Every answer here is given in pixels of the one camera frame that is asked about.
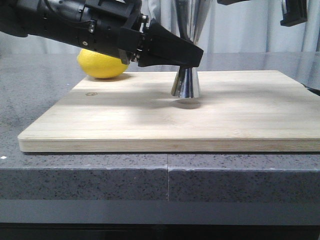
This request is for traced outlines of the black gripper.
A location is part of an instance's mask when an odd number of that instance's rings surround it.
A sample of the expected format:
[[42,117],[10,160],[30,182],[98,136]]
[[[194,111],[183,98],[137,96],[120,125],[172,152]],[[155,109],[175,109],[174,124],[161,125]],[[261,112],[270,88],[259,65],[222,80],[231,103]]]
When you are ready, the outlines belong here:
[[282,0],[280,25],[292,27],[308,21],[307,0]]
[[86,0],[82,20],[91,20],[88,49],[129,64],[139,52],[138,66],[171,65],[195,68],[204,51],[191,41],[180,38],[155,19],[141,13],[141,0]]

